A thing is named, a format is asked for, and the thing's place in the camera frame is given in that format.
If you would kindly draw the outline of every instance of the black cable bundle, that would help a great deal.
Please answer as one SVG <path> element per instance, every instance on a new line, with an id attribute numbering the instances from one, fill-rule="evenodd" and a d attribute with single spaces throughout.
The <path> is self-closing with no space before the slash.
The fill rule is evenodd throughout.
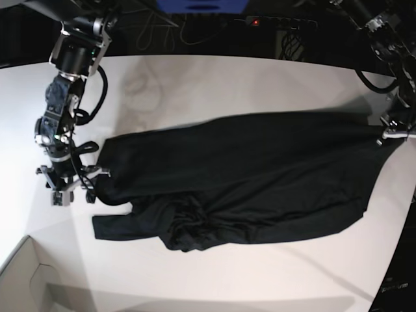
<path id="1" fill-rule="evenodd" d="M 281 53 L 279 59 L 301 61 L 304 57 L 303 53 L 300 53 L 300 55 L 294 59 L 301 47 L 304 47 L 304 44 L 300 34 L 292 31 L 286 32 L 281 39 Z"/>
<path id="2" fill-rule="evenodd" d="M 144 20 L 144 23 L 119 23 L 116 30 L 136 30 L 142 29 L 137 38 L 136 38 L 136 48 L 143 52 L 147 51 L 152 43 L 153 37 L 156 28 L 165 28 L 166 34 L 163 41 L 163 46 L 166 51 L 171 53 L 174 52 L 176 46 L 176 39 L 174 34 L 174 29 L 178 28 L 179 25 L 172 20 L 173 15 L 169 16 L 168 14 L 160 11 L 154 6 L 151 6 L 147 1 L 143 0 L 132 0 L 134 3 L 139 4 L 140 7 L 134 10 L 124 10 L 121 13 L 121 20 L 124 17 L 138 15 L 137 20 Z"/>
<path id="3" fill-rule="evenodd" d="M 378 94 L 387 94 L 392 92 L 396 87 L 398 87 L 398 82 L 397 79 L 395 79 L 389 86 L 385 87 L 385 88 L 379 88 L 377 86 L 374 86 L 368 79 L 367 77 L 364 76 L 363 72 L 361 70 L 356 70 L 356 73 L 358 75 L 358 77 L 361 79 L 361 81 L 363 82 L 363 84 L 370 89 L 373 92 L 376 92 Z"/>
<path id="4" fill-rule="evenodd" d="M 76 125 L 86 125 L 87 123 L 89 123 L 91 120 L 94 119 L 94 117 L 98 113 L 101 106 L 103 106 L 105 96 L 107 95 L 107 90 L 109 89 L 109 80 L 107 79 L 107 75 L 105 75 L 105 71 L 101 66 L 98 66 L 97 71 L 99 72 L 101 78 L 103 79 L 103 91 L 101 93 L 101 96 L 99 97 L 99 101 L 96 107 L 91 112 L 91 114 L 87 113 L 83 109 L 76 108 L 73 110 L 77 118 Z"/>

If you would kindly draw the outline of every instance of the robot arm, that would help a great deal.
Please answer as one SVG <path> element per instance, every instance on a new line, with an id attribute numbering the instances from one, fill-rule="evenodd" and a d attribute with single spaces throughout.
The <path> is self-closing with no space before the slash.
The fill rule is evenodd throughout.
<path id="1" fill-rule="evenodd" d="M 84 167 L 80 155 L 98 150 L 95 142 L 75 146 L 72 135 L 74 127 L 91 121 L 104 102 L 107 93 L 107 77 L 99 66 L 111 38 L 118 14 L 116 6 L 102 10 L 81 10 L 82 16 L 62 22 L 60 37 L 55 44 L 49 62 L 59 71 L 45 94 L 46 110 L 35 126 L 35 141 L 45 149 L 52 167 L 41 166 L 38 174 L 44 174 L 47 186 L 52 190 L 53 205 L 69 205 L 73 190 L 81 185 L 88 189 L 87 200 L 94 202 L 95 194 L 91 179 L 98 174 L 108 174 L 95 166 Z M 103 93 L 97 107 L 89 115 L 79 108 L 86 80 L 99 72 L 103 79 Z"/>
<path id="2" fill-rule="evenodd" d="M 343 9 L 359 30 L 366 31 L 372 50 L 388 63 L 396 80 L 391 87 L 372 86 L 358 72 L 361 80 L 375 92 L 388 93 L 398 86 L 392 109 L 382 116 L 386 128 L 379 145 L 388 138 L 416 138 L 416 28 L 413 9 L 381 0 L 331 0 Z"/>

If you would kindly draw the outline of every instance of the white table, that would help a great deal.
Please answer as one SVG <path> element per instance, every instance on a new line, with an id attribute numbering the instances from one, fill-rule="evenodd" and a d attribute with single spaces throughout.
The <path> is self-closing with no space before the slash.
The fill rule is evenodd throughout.
<path id="1" fill-rule="evenodd" d="M 101 63 L 109 93 L 76 142 L 230 114 L 337 109 L 382 112 L 352 70 L 239 57 L 112 57 Z M 75 192 L 72 207 L 49 205 L 44 178 L 34 169 L 46 159 L 33 142 L 44 91 L 56 71 L 48 64 L 0 70 L 6 167 L 2 215 L 36 241 L 41 263 L 59 273 L 76 311 L 284 311 L 367 312 L 378 292 L 416 185 L 416 149 L 401 146 L 384 166 L 368 211 L 338 235 L 287 244 L 227 244 L 204 252 L 167 250 L 158 239 L 95 240 L 94 214 L 118 214 L 130 205 L 88 205 Z M 371 75 L 380 86 L 388 78 Z M 88 81 L 82 108 L 101 93 L 99 75 Z M 97 155 L 84 160 L 93 163 Z M 15 226 L 5 223 L 4 228 Z"/>

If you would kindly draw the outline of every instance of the dark cloth on table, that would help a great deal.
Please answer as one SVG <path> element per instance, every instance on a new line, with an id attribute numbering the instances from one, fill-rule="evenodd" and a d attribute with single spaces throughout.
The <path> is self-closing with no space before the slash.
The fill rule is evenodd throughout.
<path id="1" fill-rule="evenodd" d="M 109 139 L 96 191 L 130 214 L 94 216 L 97 239 L 159 236 L 171 250 L 205 250 L 338 233 L 359 220 L 382 166 L 403 140 L 354 115 L 232 116 L 194 127 Z"/>

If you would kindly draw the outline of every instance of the wire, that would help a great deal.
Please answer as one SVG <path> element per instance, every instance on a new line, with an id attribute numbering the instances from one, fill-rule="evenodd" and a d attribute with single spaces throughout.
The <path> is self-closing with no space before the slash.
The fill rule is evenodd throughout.
<path id="1" fill-rule="evenodd" d="M 184 43 L 184 44 L 186 44 L 187 46 L 196 46 L 197 44 L 202 44 L 202 43 L 204 43 L 204 42 L 207 42 L 207 41 L 209 41 L 209 40 L 211 40 L 211 39 L 213 39 L 214 37 L 216 37 L 216 36 L 218 36 L 227 26 L 228 26 L 228 24 L 225 26 L 225 27 L 223 27 L 221 30 L 219 30 L 218 32 L 216 32 L 216 33 L 214 33 L 214 34 L 212 34 L 212 35 L 210 35 L 210 36 L 208 36 L 207 38 L 205 38 L 205 39 L 203 39 L 203 40 L 200 40 L 200 41 L 197 41 L 197 42 L 187 42 L 185 39 L 183 39 L 183 30 L 185 29 L 185 25 L 187 24 L 187 20 L 188 20 L 188 17 L 185 15 L 185 21 L 183 22 L 183 24 L 182 24 L 182 27 L 181 27 L 181 32 L 179 33 L 179 39 Z"/>
<path id="2" fill-rule="evenodd" d="M 150 28 L 149 40 L 148 40 L 147 44 L 144 47 L 141 47 L 140 46 L 140 41 L 141 41 L 142 37 L 144 36 L 144 34 L 146 33 L 146 31 L 147 31 L 147 29 L 149 27 L 149 24 L 150 24 L 150 21 L 151 21 L 152 18 L 153 18 L 153 22 L 154 22 L 155 19 L 156 19 L 156 15 L 153 12 L 149 15 L 149 17 L 148 17 L 148 19 L 146 21 L 146 24 L 145 24 L 142 32 L 139 34 L 139 36 L 136 39 L 136 48 L 139 51 L 145 51 L 145 50 L 149 49 L 149 47 L 150 47 L 150 45 L 151 45 L 151 43 L 153 41 L 153 33 L 155 31 L 155 27 L 151 25 L 150 26 L 151 28 Z"/>
<path id="3" fill-rule="evenodd" d="M 356 70 L 356 73 L 358 77 L 361 79 L 363 84 L 370 89 L 373 92 L 376 92 L 378 94 L 387 94 L 391 91 L 393 91 L 396 87 L 398 87 L 397 79 L 395 79 L 389 86 L 385 88 L 379 88 L 377 86 L 374 86 L 365 76 L 364 73 L 361 70 Z"/>
<path id="4" fill-rule="evenodd" d="M 91 120 L 94 119 L 94 117 L 99 112 L 101 106 L 103 106 L 105 97 L 107 96 L 107 91 L 109 89 L 109 80 L 107 79 L 107 75 L 105 75 L 105 71 L 101 66 L 98 66 L 97 71 L 99 72 L 101 78 L 103 79 L 103 91 L 101 92 L 101 96 L 99 97 L 98 103 L 94 110 L 91 112 L 91 114 L 87 113 L 83 109 L 74 109 L 73 112 L 75 113 L 77 119 L 76 119 L 76 125 L 86 125 Z"/>
<path id="5" fill-rule="evenodd" d="M 149 10 L 148 8 L 140 8 L 138 10 L 121 12 L 121 15 L 129 15 L 129 14 L 136 14 L 140 12 L 147 12 L 148 10 Z"/>
<path id="6" fill-rule="evenodd" d="M 163 47 L 165 50 L 168 50 L 168 37 L 170 35 L 170 40 L 172 43 L 172 48 L 170 49 L 170 52 L 172 53 L 173 51 L 175 51 L 175 46 L 176 46 L 176 40 L 175 40 L 175 36 L 174 36 L 174 30 L 171 27 L 168 27 L 168 30 L 166 31 L 166 36 L 164 37 L 164 41 L 163 41 Z"/>
<path id="7" fill-rule="evenodd" d="M 68 145 L 69 152 L 70 152 L 70 159 L 71 159 L 72 168 L 75 171 L 75 173 L 77 174 L 79 180 L 81 181 L 81 183 L 83 184 L 83 186 L 87 190 L 87 192 L 90 191 L 94 196 L 96 196 L 94 184 L 84 174 L 81 174 L 81 171 L 78 170 L 78 167 L 75 165 L 75 163 L 73 161 L 73 150 L 72 150 L 73 140 L 72 140 L 72 136 L 73 136 L 73 130 L 75 128 L 75 124 L 77 124 L 77 117 L 76 116 L 75 116 L 75 123 L 72 126 L 71 131 L 70 131 L 70 143 Z M 84 179 L 86 179 L 91 184 L 92 189 L 90 187 L 88 187 L 88 185 L 85 183 Z"/>
<path id="8" fill-rule="evenodd" d="M 302 37 L 299 34 L 294 34 L 293 32 L 286 32 L 286 34 L 281 39 L 281 53 L 279 55 L 279 59 L 293 60 L 294 56 L 297 54 L 301 47 L 304 47 Z M 303 59 L 304 51 L 305 50 L 300 53 L 300 56 L 296 60 Z"/>
<path id="9" fill-rule="evenodd" d="M 136 3 L 140 3 L 143 7 L 146 7 L 148 10 L 152 11 L 158 18 L 162 19 L 163 21 L 167 22 L 173 27 L 179 27 L 177 23 L 174 23 L 170 18 L 166 16 L 166 14 L 154 6 L 149 5 L 147 2 L 143 0 L 133 0 Z"/>

